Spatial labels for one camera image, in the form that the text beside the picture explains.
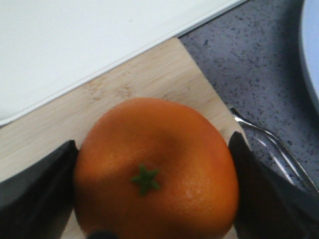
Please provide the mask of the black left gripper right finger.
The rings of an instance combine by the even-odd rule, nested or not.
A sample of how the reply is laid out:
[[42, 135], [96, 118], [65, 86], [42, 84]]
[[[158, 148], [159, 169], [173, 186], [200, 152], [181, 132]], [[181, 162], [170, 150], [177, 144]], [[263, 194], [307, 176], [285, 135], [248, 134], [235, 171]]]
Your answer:
[[258, 161], [239, 132], [228, 145], [239, 182], [240, 239], [317, 239], [319, 201]]

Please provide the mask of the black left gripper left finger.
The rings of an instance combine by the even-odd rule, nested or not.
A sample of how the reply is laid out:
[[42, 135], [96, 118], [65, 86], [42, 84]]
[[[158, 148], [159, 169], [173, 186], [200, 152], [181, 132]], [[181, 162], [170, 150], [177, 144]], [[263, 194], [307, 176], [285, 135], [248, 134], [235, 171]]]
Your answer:
[[73, 208], [75, 141], [0, 184], [2, 239], [59, 239]]

